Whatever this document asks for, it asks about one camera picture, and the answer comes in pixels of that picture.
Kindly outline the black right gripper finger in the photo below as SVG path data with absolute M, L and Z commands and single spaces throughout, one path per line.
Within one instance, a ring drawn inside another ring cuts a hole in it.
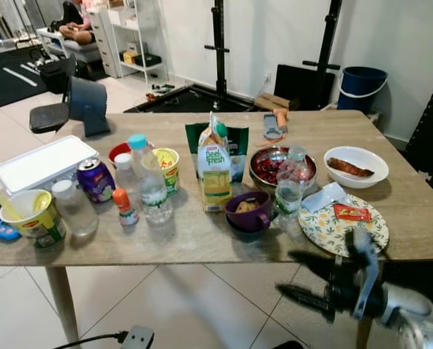
M 315 294 L 303 286 L 277 286 L 277 290 L 297 305 L 304 306 L 320 315 L 335 315 L 336 313 L 332 300 L 324 295 Z
M 314 275 L 319 276 L 324 281 L 333 281 L 336 279 L 336 260 L 333 258 L 327 258 L 320 254 L 312 252 L 290 252 L 289 257 L 300 263 L 300 265 L 306 266 L 310 272 Z

